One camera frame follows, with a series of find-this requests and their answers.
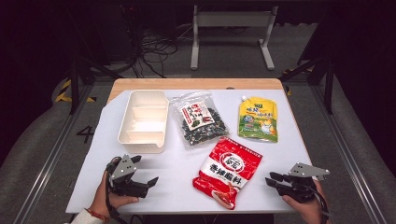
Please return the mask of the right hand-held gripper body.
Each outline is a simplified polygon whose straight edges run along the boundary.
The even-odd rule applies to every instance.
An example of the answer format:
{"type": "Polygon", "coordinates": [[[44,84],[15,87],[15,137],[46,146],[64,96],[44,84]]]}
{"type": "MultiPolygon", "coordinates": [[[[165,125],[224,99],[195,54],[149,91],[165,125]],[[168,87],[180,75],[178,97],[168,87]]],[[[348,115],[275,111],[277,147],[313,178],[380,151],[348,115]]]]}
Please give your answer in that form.
{"type": "Polygon", "coordinates": [[[279,195],[288,195],[298,203],[308,203],[319,198],[324,202],[322,195],[314,183],[314,177],[324,180],[330,171],[312,165],[297,162],[286,175],[282,175],[282,180],[290,183],[289,186],[279,186],[279,195]]]}

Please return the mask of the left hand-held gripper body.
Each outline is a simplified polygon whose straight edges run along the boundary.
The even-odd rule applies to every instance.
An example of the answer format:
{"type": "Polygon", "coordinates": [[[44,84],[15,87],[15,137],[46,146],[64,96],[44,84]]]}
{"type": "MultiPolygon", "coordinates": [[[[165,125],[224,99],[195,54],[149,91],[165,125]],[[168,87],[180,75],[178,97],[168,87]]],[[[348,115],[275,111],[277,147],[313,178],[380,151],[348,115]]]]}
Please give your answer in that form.
{"type": "Polygon", "coordinates": [[[106,167],[107,190],[119,196],[145,198],[149,191],[148,182],[139,183],[132,180],[137,168],[128,154],[115,157],[106,167]]]}

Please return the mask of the white divided plastic bin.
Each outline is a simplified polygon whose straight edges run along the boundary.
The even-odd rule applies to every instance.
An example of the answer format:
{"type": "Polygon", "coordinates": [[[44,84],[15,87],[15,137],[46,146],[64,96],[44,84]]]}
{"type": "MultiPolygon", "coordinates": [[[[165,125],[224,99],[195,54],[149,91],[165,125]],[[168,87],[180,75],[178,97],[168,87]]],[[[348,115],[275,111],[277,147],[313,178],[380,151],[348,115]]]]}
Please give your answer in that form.
{"type": "Polygon", "coordinates": [[[130,93],[118,141],[130,153],[163,152],[169,101],[162,90],[136,90],[130,93]]]}

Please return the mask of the red seasoning packet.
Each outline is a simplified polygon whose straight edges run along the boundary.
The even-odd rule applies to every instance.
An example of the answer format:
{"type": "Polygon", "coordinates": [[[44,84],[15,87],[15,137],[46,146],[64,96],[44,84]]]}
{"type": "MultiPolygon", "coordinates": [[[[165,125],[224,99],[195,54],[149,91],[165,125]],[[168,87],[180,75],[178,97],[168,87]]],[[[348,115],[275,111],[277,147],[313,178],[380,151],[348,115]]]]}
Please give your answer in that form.
{"type": "Polygon", "coordinates": [[[260,153],[221,137],[192,185],[224,208],[234,210],[238,192],[254,176],[261,161],[260,153]]]}

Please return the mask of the clear bag of dark seaweed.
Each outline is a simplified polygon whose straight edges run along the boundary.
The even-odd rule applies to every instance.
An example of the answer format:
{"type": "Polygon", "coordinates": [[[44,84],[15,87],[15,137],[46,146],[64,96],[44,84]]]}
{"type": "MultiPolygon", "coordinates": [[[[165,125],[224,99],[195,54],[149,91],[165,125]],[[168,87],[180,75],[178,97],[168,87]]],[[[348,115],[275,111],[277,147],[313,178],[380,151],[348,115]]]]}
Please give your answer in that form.
{"type": "Polygon", "coordinates": [[[186,148],[204,146],[230,133],[210,91],[194,91],[174,97],[171,110],[186,148]]]}

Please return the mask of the person's right hand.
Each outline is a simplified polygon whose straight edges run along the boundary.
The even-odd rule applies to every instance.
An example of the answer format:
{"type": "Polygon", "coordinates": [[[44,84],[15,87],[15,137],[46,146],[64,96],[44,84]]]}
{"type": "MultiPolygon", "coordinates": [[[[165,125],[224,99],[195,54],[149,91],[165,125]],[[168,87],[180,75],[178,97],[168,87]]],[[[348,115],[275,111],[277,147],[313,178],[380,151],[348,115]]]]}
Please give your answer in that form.
{"type": "Polygon", "coordinates": [[[300,214],[306,224],[322,224],[323,214],[319,199],[308,203],[298,203],[288,195],[283,195],[282,199],[300,214]]]}

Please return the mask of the person's left hand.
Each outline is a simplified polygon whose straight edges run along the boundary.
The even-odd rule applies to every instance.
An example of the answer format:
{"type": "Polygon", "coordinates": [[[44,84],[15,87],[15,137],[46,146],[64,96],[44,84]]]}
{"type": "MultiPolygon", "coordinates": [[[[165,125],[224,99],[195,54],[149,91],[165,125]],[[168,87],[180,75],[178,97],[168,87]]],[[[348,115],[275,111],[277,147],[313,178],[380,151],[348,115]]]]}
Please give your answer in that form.
{"type": "Polygon", "coordinates": [[[99,184],[95,192],[92,204],[89,207],[89,209],[93,211],[95,214],[98,214],[105,218],[110,218],[109,210],[107,208],[106,203],[109,203],[112,207],[118,209],[119,207],[122,207],[124,205],[139,202],[139,199],[136,197],[119,196],[112,192],[108,192],[106,183],[107,183],[107,171],[104,171],[101,183],[99,184]]]}

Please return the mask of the white table mat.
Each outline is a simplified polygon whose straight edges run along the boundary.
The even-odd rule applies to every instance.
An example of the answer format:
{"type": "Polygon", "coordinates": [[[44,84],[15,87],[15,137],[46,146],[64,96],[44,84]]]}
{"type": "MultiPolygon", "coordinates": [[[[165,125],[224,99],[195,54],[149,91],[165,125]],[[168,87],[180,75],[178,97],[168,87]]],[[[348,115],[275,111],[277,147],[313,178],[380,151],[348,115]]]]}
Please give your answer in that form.
{"type": "MultiPolygon", "coordinates": [[[[66,207],[68,213],[77,213],[92,203],[106,165],[114,157],[127,152],[127,147],[118,141],[118,135],[130,94],[124,91],[103,108],[90,150],[66,207]]],[[[212,97],[230,129],[230,138],[262,154],[254,176],[237,194],[235,213],[290,212],[276,190],[265,183],[271,172],[285,174],[297,162],[311,162],[285,93],[282,90],[213,90],[212,97]],[[237,135],[238,109],[244,96],[276,102],[279,120],[276,143],[258,142],[237,135]]],[[[204,147],[186,149],[175,117],[170,115],[163,152],[144,154],[133,176],[133,180],[138,182],[158,177],[158,182],[148,191],[146,198],[123,206],[119,211],[123,214],[228,214],[228,209],[192,185],[213,147],[209,143],[204,147]]]]}

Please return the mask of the yellow green spout pouch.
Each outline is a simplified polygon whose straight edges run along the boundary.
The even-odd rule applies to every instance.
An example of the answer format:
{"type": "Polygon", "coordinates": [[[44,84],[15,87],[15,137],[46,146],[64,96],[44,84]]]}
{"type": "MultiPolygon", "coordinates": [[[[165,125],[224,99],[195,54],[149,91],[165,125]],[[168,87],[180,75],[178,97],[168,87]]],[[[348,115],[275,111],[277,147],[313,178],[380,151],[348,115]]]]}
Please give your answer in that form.
{"type": "Polygon", "coordinates": [[[277,104],[261,97],[243,97],[239,106],[238,133],[240,137],[276,143],[277,104]]]}

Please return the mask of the yellow black floor tape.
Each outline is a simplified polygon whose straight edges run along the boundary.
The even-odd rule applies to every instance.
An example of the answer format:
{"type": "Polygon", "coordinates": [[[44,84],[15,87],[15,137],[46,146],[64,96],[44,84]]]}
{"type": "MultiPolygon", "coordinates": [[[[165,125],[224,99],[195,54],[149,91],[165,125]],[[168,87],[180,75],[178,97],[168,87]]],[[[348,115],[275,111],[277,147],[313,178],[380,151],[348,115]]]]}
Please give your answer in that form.
{"type": "Polygon", "coordinates": [[[66,95],[66,92],[70,86],[71,86],[71,79],[68,78],[62,85],[60,92],[58,93],[57,97],[55,98],[56,102],[69,102],[69,103],[72,102],[72,97],[66,95]]]}

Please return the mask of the black metal stand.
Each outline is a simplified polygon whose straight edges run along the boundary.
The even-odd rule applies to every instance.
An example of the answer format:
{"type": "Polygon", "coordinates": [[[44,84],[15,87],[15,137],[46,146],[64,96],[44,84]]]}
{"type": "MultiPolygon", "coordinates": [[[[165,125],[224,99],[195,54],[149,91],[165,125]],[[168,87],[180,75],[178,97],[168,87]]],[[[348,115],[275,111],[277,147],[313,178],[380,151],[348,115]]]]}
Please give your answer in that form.
{"type": "Polygon", "coordinates": [[[282,75],[279,80],[281,82],[287,81],[292,77],[301,74],[303,71],[312,68],[312,72],[307,78],[307,83],[311,86],[317,86],[319,82],[325,78],[324,88],[324,105],[329,114],[332,113],[332,85],[334,79],[334,65],[330,58],[321,57],[307,63],[304,63],[297,68],[289,71],[285,75],[282,75]]]}
{"type": "Polygon", "coordinates": [[[94,75],[90,68],[93,67],[100,72],[104,73],[107,77],[111,77],[113,79],[121,78],[117,73],[105,68],[99,63],[95,63],[92,60],[84,58],[82,56],[75,57],[70,64],[70,80],[71,80],[71,109],[69,114],[73,115],[80,105],[81,97],[79,96],[79,85],[80,81],[83,82],[84,85],[91,86],[94,82],[94,75]]]}

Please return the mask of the aluminium floor rail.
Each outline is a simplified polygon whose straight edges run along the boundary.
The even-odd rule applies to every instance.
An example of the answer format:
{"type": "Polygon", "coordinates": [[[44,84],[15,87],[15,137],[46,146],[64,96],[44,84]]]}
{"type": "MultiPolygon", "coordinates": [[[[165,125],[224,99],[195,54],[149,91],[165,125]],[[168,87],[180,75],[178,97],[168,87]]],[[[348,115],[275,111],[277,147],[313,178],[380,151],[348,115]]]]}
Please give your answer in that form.
{"type": "Polygon", "coordinates": [[[349,146],[347,145],[346,139],[342,135],[333,115],[328,112],[327,107],[324,104],[324,98],[321,95],[320,88],[317,86],[313,86],[310,88],[310,90],[312,91],[312,94],[315,97],[318,106],[332,131],[332,134],[337,144],[337,150],[340,154],[343,164],[345,165],[349,173],[355,189],[357,190],[361,198],[361,201],[369,215],[369,218],[371,219],[373,224],[388,224],[381,209],[378,206],[374,194],[368,186],[366,178],[361,172],[361,169],[356,163],[349,149],[349,146]]]}
{"type": "Polygon", "coordinates": [[[40,172],[35,179],[35,183],[31,187],[28,196],[26,197],[24,203],[21,206],[19,213],[16,215],[12,224],[26,224],[32,215],[35,207],[46,188],[50,177],[56,167],[58,160],[60,159],[63,151],[64,145],[70,134],[76,120],[85,105],[85,101],[87,100],[89,94],[92,91],[92,85],[85,86],[81,89],[81,93],[78,95],[78,100],[73,100],[77,105],[74,107],[74,111],[71,115],[67,117],[67,120],[62,127],[60,135],[55,141],[54,146],[52,147],[44,165],[42,166],[40,172]]]}

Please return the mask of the grey metal table frame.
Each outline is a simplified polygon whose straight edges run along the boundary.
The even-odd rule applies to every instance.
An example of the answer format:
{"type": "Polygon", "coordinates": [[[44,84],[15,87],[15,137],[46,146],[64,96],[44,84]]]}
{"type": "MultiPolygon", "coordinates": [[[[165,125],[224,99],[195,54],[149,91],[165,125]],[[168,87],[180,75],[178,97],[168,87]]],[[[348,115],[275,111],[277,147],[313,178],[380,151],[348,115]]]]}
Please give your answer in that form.
{"type": "Polygon", "coordinates": [[[264,27],[264,37],[258,41],[268,70],[275,65],[268,49],[269,39],[275,24],[278,7],[264,11],[200,11],[193,8],[191,49],[191,70],[197,70],[199,64],[199,28],[200,27],[264,27]]]}

